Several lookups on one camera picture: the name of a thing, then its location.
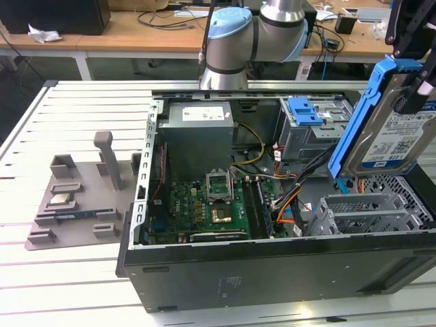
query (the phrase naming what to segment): hard drive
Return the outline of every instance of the hard drive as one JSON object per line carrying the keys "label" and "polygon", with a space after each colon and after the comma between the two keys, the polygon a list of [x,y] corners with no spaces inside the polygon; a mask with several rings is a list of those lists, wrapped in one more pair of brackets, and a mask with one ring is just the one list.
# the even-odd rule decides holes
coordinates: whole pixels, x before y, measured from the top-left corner
{"label": "hard drive", "polygon": [[328,164],[334,178],[405,174],[436,136],[436,94],[416,114],[394,111],[421,64],[387,57],[378,63]]}

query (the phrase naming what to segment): motherboard chip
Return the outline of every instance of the motherboard chip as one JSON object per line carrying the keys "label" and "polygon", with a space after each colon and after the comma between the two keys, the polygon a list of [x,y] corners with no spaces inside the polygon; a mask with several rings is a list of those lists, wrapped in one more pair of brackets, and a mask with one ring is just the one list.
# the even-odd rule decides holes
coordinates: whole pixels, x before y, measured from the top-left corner
{"label": "motherboard chip", "polygon": [[231,223],[232,205],[213,204],[211,205],[212,223]]}

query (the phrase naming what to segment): wooden desk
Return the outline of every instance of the wooden desk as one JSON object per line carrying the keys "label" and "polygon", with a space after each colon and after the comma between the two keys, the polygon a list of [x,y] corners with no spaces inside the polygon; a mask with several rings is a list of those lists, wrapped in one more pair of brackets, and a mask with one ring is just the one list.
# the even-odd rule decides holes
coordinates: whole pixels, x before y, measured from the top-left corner
{"label": "wooden desk", "polygon": [[[377,0],[330,0],[334,5],[333,12],[343,7],[389,7]],[[143,19],[149,21],[150,14]],[[187,18],[167,17],[153,20],[154,24],[169,24]],[[197,59],[201,47],[206,19],[189,22],[191,29],[164,31],[141,25],[133,12],[113,12],[112,18],[102,35],[63,35],[59,42],[39,44],[27,35],[11,35],[10,41],[25,56],[41,57],[73,57],[78,65],[83,80],[92,79],[86,58],[148,58],[148,59]],[[334,22],[324,22],[322,26],[334,30]],[[370,30],[372,25],[356,23],[351,35],[342,35],[345,40],[343,51],[335,59],[336,62],[374,63],[392,52],[392,47],[383,40],[374,40]],[[297,79],[307,79],[307,72],[321,53],[320,38],[313,34],[307,49],[298,58],[301,62]],[[14,55],[4,40],[0,40],[0,55]]]}
{"label": "wooden desk", "polygon": [[[167,16],[171,12],[159,13]],[[152,14],[143,16],[148,22]],[[189,17],[156,17],[152,23],[156,25],[172,24],[189,19]],[[141,25],[133,12],[113,12],[110,22],[102,35],[83,36],[77,43],[79,50],[120,50],[120,51],[162,51],[162,52],[194,52],[200,50],[204,35],[206,18],[188,22],[192,29],[164,31]]]}

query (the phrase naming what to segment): slotted metal table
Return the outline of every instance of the slotted metal table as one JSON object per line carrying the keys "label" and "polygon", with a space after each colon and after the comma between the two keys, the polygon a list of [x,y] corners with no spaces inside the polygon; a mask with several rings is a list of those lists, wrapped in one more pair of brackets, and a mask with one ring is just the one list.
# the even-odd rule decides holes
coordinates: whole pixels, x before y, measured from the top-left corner
{"label": "slotted metal table", "polygon": [[[251,88],[363,90],[363,82],[252,82]],[[196,82],[58,82],[44,87],[0,148],[0,326],[431,326],[436,269],[389,296],[147,314],[114,270],[119,245],[26,251],[24,242],[51,175],[53,155],[98,161],[94,133],[110,130],[118,159],[142,148],[152,90]],[[434,144],[420,163],[435,178]]]}

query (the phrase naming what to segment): motherboard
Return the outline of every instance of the motherboard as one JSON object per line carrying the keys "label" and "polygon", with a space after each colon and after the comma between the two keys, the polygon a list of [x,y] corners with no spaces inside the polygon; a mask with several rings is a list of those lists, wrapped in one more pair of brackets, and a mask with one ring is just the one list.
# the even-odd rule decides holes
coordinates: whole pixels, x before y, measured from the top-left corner
{"label": "motherboard", "polygon": [[[150,244],[252,239],[259,238],[259,229],[272,233],[265,212],[276,197],[273,183],[214,178],[221,176],[173,182],[168,216],[152,218]],[[249,187],[253,192],[247,193]]]}

